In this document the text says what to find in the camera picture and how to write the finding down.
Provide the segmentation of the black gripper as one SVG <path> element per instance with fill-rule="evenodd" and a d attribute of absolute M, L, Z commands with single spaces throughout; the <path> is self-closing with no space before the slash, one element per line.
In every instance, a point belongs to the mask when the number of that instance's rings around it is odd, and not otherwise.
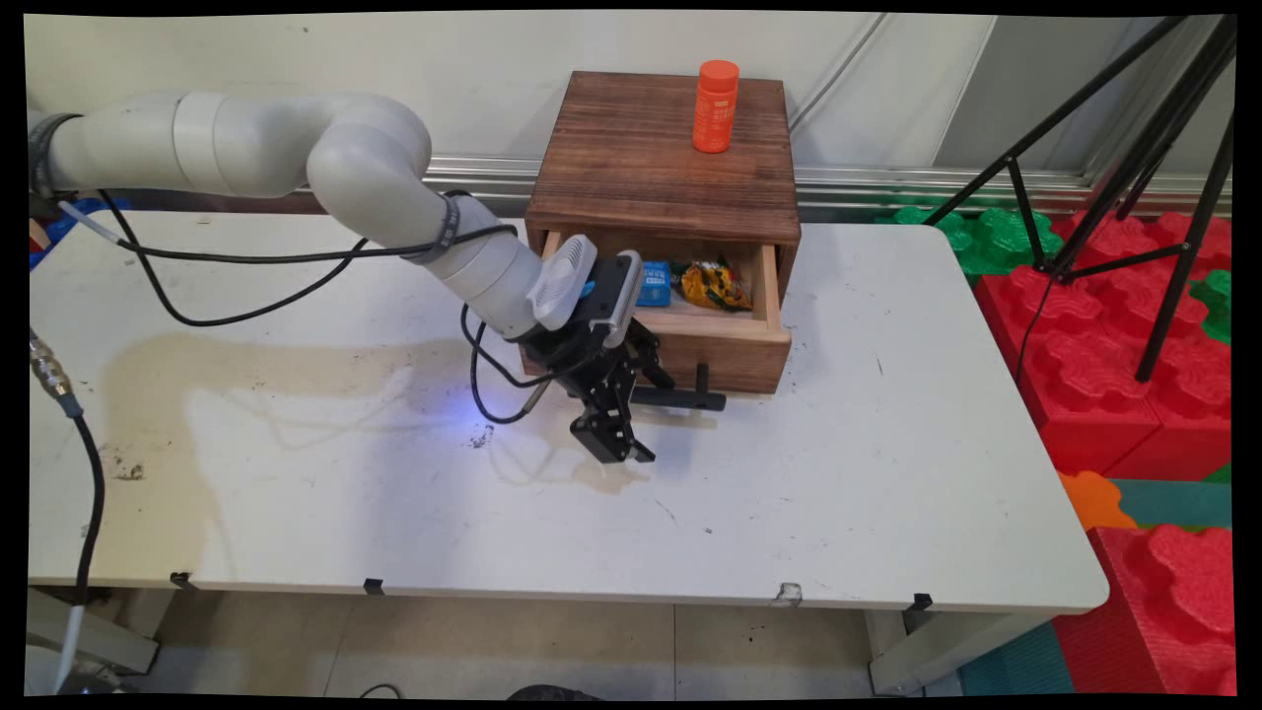
<path fill-rule="evenodd" d="M 583 412 L 570 422 L 570 433 L 596 462 L 658 459 L 636 439 L 630 412 L 636 372 L 658 390 L 676 388 L 660 363 L 660 339 L 652 330 L 636 318 L 616 332 L 607 323 L 578 320 L 557 330 L 538 329 L 519 346 L 529 364 L 581 400 Z"/>

